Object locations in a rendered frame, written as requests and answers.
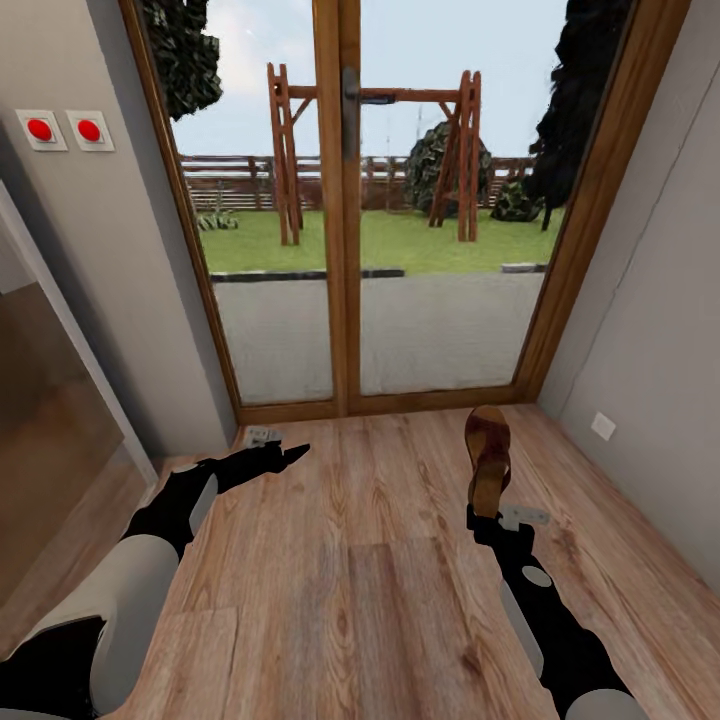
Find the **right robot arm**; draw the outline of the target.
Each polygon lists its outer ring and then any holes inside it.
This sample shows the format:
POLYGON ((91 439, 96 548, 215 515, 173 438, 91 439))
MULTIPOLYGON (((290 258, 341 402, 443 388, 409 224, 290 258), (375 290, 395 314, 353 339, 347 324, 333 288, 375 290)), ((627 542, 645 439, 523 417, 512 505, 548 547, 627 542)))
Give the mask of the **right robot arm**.
POLYGON ((531 556, 533 522, 547 525, 544 509, 502 504, 498 518, 475 515, 466 528, 489 545, 500 564, 502 606, 540 683, 552 693, 560 720, 651 720, 612 668, 606 648, 562 605, 551 576, 531 556))

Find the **sandal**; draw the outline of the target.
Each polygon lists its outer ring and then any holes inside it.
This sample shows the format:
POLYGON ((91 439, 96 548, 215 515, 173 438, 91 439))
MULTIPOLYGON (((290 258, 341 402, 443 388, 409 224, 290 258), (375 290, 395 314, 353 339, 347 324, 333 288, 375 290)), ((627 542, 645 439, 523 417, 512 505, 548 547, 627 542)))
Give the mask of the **sandal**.
POLYGON ((498 518, 500 495, 510 483, 510 429, 492 403, 480 403, 465 424, 465 442, 472 465, 468 502, 475 515, 498 518))

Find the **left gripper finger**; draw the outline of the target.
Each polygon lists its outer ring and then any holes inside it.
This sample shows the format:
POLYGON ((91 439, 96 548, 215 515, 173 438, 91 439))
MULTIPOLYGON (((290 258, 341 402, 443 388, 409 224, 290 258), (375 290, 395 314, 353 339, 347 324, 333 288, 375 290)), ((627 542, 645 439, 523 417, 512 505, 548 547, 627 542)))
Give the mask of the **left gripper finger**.
POLYGON ((292 465, 298 458, 301 458, 310 448, 311 445, 308 444, 283 451, 282 462, 284 462, 284 466, 292 465))

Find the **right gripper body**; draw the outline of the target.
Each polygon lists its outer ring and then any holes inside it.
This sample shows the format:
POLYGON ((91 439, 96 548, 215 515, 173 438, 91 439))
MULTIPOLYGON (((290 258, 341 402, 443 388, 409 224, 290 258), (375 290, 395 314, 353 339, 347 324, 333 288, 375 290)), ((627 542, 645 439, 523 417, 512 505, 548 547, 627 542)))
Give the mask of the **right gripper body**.
POLYGON ((505 545, 520 545, 532 553, 535 530, 532 525, 524 522, 519 524, 519 531, 511 531, 504 529, 499 523, 499 519, 488 518, 476 515, 476 524, 474 526, 475 543, 489 545, 493 548, 495 557, 505 545))

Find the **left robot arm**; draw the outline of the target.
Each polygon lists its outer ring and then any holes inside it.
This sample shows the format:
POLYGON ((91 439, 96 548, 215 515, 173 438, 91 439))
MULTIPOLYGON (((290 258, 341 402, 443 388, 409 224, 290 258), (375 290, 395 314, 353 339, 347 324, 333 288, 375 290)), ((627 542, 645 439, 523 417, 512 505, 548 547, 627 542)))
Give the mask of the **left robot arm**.
POLYGON ((217 493, 280 473, 280 429, 248 426, 244 450, 181 465, 123 539, 0 663, 0 720, 94 720, 120 709, 142 671, 172 579, 217 493))

